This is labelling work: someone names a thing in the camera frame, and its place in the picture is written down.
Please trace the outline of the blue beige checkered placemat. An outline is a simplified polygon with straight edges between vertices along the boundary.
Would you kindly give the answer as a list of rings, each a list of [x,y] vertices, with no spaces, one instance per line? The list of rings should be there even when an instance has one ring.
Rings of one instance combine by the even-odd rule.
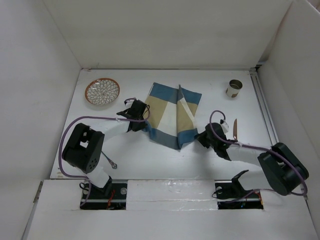
[[[145,103],[150,107],[146,132],[151,141],[180,150],[198,134],[195,115],[202,94],[181,86],[153,83]]]

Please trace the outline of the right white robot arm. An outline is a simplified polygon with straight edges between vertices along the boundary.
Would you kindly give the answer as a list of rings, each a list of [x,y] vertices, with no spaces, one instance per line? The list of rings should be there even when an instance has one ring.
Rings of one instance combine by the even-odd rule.
[[[301,195],[306,195],[306,180],[309,172],[295,154],[282,142],[270,148],[241,144],[237,140],[237,127],[233,127],[234,139],[227,139],[229,125],[221,120],[205,126],[195,139],[205,148],[212,148],[220,158],[229,162],[238,161],[260,167],[271,189],[282,195],[294,195],[293,190],[303,185]]]

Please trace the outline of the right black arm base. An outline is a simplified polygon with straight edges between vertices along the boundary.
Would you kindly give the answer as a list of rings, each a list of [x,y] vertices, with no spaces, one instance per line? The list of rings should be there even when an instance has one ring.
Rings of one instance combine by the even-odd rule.
[[[263,210],[262,196],[259,190],[245,190],[239,178],[248,172],[243,170],[231,180],[215,181],[215,190],[211,197],[217,200],[218,210]]]

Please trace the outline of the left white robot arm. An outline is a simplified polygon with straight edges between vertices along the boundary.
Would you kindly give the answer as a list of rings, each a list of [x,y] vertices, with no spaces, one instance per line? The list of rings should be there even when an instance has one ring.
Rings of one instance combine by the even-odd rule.
[[[69,178],[84,179],[95,194],[107,198],[112,191],[112,178],[99,165],[104,142],[127,132],[147,127],[150,106],[132,98],[131,106],[116,117],[82,116],[73,120],[62,134],[58,148],[58,165]]]

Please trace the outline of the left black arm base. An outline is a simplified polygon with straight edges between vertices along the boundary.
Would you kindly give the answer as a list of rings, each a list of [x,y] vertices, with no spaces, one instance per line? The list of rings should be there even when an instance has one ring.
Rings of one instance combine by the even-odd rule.
[[[113,180],[106,192],[94,185],[89,191],[88,182],[81,182],[79,187],[82,190],[81,210],[126,210],[128,180]]]

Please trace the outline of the copper knife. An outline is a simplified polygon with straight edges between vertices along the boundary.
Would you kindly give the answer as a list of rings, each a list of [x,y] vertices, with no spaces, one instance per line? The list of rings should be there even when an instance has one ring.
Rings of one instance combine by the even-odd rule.
[[[236,118],[233,122],[233,131],[232,131],[232,134],[233,134],[233,139],[235,141],[238,141],[238,119]]]

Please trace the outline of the patterned ceramic plate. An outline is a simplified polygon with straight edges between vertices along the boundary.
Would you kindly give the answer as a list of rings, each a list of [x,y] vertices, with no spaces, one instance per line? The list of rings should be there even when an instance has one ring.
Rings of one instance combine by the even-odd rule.
[[[113,103],[120,95],[119,84],[111,78],[98,78],[85,89],[85,99],[94,106],[106,106]]]

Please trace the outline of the iridescent metal fork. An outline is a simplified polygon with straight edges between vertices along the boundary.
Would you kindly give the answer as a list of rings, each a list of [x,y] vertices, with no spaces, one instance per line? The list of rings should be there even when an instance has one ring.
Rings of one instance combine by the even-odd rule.
[[[118,168],[117,164],[115,162],[113,162],[103,151],[101,153],[107,159],[107,161],[109,162],[109,164],[111,165],[111,167],[113,169],[117,169]]]

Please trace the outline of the aluminium rail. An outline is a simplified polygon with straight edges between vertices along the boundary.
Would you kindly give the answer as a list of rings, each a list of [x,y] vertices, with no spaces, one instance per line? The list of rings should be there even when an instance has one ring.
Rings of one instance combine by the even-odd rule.
[[[254,91],[257,97],[257,101],[260,107],[260,111],[262,113],[262,117],[266,126],[266,130],[268,132],[268,136],[270,138],[270,142],[272,145],[275,145],[279,142],[279,138],[275,129],[275,125],[273,123],[273,119],[271,113],[268,108],[267,100],[265,98],[262,85],[260,83],[260,79],[258,76],[257,70],[252,67],[249,69],[249,75],[254,87]]]

